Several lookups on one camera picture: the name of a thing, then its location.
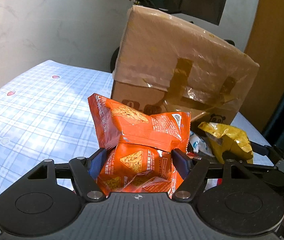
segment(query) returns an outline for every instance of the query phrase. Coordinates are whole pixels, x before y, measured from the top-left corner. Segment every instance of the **orange chip packet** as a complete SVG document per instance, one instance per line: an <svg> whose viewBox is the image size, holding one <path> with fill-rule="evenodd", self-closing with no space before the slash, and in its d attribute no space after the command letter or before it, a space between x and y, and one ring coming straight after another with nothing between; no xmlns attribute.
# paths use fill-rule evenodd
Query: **orange chip packet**
<svg viewBox="0 0 284 240"><path fill-rule="evenodd" d="M190 113L145 115L112 99L88 98L99 146L109 156L98 186L109 192L168 192L183 182L171 161L171 150L186 151Z"/></svg>
<svg viewBox="0 0 284 240"><path fill-rule="evenodd" d="M110 150L118 143L147 145L165 152L186 151L190 112L145 115L112 99L88 98L99 146Z"/></svg>

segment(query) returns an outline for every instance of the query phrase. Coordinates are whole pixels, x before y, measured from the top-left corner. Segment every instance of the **cardboard box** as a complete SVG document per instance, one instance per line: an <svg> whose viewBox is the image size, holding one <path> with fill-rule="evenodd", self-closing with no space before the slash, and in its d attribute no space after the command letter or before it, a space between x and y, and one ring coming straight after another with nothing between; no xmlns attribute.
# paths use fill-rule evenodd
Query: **cardboard box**
<svg viewBox="0 0 284 240"><path fill-rule="evenodd" d="M128 12L111 98L145 114L191 111L230 124L259 65L226 41L161 11Z"/></svg>

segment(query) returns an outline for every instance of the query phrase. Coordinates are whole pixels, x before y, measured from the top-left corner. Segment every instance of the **blue plaid tablecloth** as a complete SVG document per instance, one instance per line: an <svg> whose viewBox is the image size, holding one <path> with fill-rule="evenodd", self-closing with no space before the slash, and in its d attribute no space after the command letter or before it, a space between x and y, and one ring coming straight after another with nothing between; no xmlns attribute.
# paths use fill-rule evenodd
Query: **blue plaid tablecloth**
<svg viewBox="0 0 284 240"><path fill-rule="evenodd" d="M110 97L110 73L48 60L0 89L0 194L44 159L67 163L99 147L87 98ZM72 189L70 180L58 184Z"/></svg>

